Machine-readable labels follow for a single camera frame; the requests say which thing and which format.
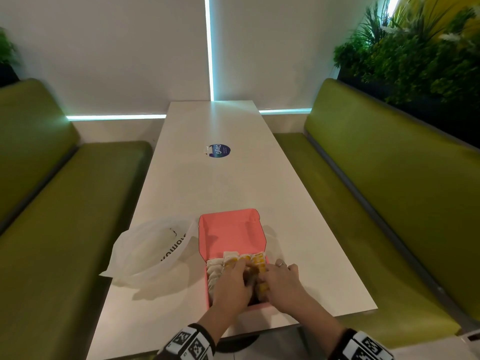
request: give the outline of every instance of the foliage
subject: foliage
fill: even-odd
[[[8,40],[5,30],[0,28],[0,63],[15,64],[15,47]]]
[[[438,1],[429,10],[425,1],[415,9],[407,3],[393,17],[385,5],[381,12],[378,4],[367,8],[365,22],[335,49],[335,65],[363,82],[394,86],[389,103],[430,96],[480,110],[480,32],[465,36],[467,23],[479,17],[480,8],[461,9],[442,28],[451,7],[438,12]]]

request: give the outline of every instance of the person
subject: person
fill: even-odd
[[[236,262],[225,269],[215,285],[213,304],[197,323],[178,332],[154,360],[212,360],[216,345],[236,321],[252,297],[253,287],[245,284],[243,272],[251,263]],[[290,315],[314,336],[331,360],[392,360],[393,356],[363,332],[345,328],[311,297],[299,279],[296,264],[281,259],[267,264],[259,273],[269,287],[267,299],[280,312]]]

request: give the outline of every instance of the light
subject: light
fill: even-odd
[[[290,110],[259,110],[262,115],[302,115],[310,114],[311,108],[293,108]]]
[[[397,9],[397,5],[399,4],[399,1],[400,0],[390,0],[390,2],[388,3],[388,9],[387,9],[388,16],[393,16],[393,14],[395,13],[395,10]]]
[[[213,92],[212,28],[210,25],[210,0],[205,0],[205,19],[207,25],[208,77],[210,81],[210,101],[215,101]]]
[[[166,114],[117,114],[117,115],[93,115],[93,116],[67,116],[70,121],[104,121],[104,120],[143,120],[164,119]]]

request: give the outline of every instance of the white plastic bag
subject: white plastic bag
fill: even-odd
[[[166,217],[123,232],[112,248],[103,277],[138,286],[148,283],[175,264],[190,238],[198,234],[198,220]]]

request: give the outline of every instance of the tabletop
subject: tabletop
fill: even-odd
[[[210,157],[211,145],[230,153]],[[269,259],[297,263],[306,290],[329,313],[377,309],[255,104],[172,102],[130,227],[244,208],[260,214]],[[193,237],[155,283],[138,289],[113,282],[87,360],[158,350],[198,321],[207,309],[204,267]],[[224,336],[294,324],[270,306],[241,314]]]

